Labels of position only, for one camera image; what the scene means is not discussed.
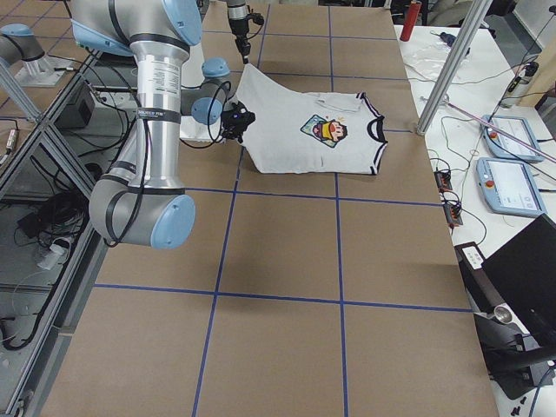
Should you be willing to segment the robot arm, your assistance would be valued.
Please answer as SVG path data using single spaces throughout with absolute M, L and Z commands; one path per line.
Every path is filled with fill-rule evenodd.
M 244 0 L 226 0 L 228 24 L 235 37 L 235 46 L 244 64 L 248 63 L 251 44 L 248 40 L 249 18 L 248 6 Z
M 202 82 L 182 85 L 182 67 L 202 40 L 196 1 L 75 1 L 71 23 L 84 47 L 135 59 L 136 125 L 121 156 L 89 199 L 89 218 L 110 246 L 181 246 L 195 222 L 195 203 L 177 172 L 184 116 L 208 128 L 212 142 L 240 141 L 255 115 L 238 100 L 227 63 L 201 66 Z

